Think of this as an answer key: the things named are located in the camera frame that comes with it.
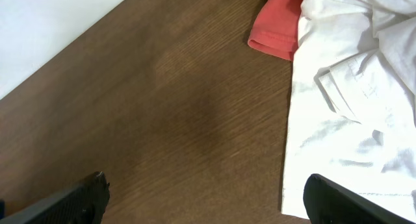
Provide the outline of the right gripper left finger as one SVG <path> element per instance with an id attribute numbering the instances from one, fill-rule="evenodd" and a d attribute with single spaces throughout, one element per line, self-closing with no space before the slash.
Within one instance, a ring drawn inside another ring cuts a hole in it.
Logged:
<path id="1" fill-rule="evenodd" d="M 104 172 L 97 171 L 75 185 L 39 200 L 1 224 L 100 224 L 110 191 Z"/>

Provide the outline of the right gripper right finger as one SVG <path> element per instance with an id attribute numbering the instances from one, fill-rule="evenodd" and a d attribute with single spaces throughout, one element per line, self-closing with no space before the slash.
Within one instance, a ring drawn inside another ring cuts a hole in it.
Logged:
<path id="1" fill-rule="evenodd" d="M 412 224 L 319 174 L 307 179 L 303 202 L 312 224 Z"/>

